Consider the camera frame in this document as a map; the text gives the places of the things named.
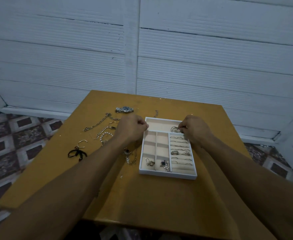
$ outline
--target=right hand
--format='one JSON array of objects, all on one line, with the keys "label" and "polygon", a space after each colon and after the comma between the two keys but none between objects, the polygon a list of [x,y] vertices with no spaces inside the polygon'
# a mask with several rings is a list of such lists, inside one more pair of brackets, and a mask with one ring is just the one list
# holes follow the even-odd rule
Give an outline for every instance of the right hand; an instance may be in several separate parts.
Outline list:
[{"label": "right hand", "polygon": [[203,119],[193,115],[187,115],[178,128],[192,143],[203,144],[214,138],[209,126]]}]

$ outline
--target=white jewelry tray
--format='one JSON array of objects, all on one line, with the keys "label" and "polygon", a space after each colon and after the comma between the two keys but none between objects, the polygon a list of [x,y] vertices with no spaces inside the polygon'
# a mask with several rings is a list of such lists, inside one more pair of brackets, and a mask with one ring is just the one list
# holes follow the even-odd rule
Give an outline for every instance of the white jewelry tray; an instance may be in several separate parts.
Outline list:
[{"label": "white jewelry tray", "polygon": [[[196,179],[197,170],[190,141],[184,138],[184,134],[171,132],[171,128],[173,126],[177,127],[181,121],[151,117],[145,117],[145,121],[149,128],[143,134],[139,173],[190,180]],[[178,151],[179,155],[171,155],[172,151]],[[181,155],[184,152],[188,152],[190,155]],[[160,167],[161,162],[164,160],[169,163],[169,172],[164,167]],[[148,166],[147,161],[154,161],[155,164]]]}]

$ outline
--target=watch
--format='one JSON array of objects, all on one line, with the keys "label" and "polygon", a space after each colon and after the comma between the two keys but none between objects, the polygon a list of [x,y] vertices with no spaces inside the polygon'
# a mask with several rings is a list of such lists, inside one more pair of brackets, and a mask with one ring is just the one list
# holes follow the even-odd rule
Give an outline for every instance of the watch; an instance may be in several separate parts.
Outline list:
[{"label": "watch", "polygon": [[123,106],[122,108],[116,108],[115,111],[117,113],[131,113],[133,112],[133,108],[130,108],[128,106]]}]

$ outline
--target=yellow table top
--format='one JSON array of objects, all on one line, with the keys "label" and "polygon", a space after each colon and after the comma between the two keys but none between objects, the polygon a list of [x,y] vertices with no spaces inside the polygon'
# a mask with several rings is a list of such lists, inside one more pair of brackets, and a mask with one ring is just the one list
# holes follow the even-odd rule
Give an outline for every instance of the yellow table top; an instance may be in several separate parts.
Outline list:
[{"label": "yellow table top", "polygon": [[[98,123],[105,113],[120,118],[123,114],[115,113],[115,108],[122,106],[133,107],[143,118],[153,117],[155,110],[159,111],[158,118],[171,120],[183,120],[188,114],[201,116],[218,138],[250,157],[220,105],[93,90],[0,199],[0,207],[17,208],[46,183],[78,163],[77,158],[68,158],[67,154],[79,141],[88,141],[82,144],[87,154],[98,149],[100,141],[93,140],[90,134],[95,138],[111,120],[107,118],[89,131],[82,130]],[[141,147],[132,167],[123,155],[119,156],[84,218],[221,239],[272,239],[219,167],[212,165],[216,167],[212,176],[198,155],[193,154],[196,180],[139,174]],[[203,152],[201,157],[209,156]]]}]

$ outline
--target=chain bracelet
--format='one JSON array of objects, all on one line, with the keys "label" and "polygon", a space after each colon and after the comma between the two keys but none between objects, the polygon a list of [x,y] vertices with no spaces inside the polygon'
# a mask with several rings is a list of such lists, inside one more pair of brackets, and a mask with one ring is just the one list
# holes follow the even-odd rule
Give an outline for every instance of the chain bracelet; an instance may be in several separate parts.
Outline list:
[{"label": "chain bracelet", "polygon": [[112,114],[110,114],[110,113],[106,113],[105,114],[105,117],[99,122],[99,123],[97,123],[96,125],[93,125],[93,126],[91,126],[91,127],[86,127],[83,131],[88,131],[88,130],[90,130],[90,129],[93,129],[94,127],[96,127],[96,126],[98,126],[98,125],[100,125],[107,117],[109,117],[111,120],[115,120],[115,121],[119,121],[120,119],[118,119],[118,118],[113,118],[113,117],[111,117],[111,115]]},{"label": "chain bracelet", "polygon": [[97,139],[99,139],[99,135],[101,135],[102,134],[102,132],[104,132],[106,129],[113,129],[113,130],[115,130],[116,129],[116,127],[114,127],[114,126],[107,126],[107,127],[104,127],[97,135],[96,135],[96,138],[94,139],[94,140],[97,140]]}]

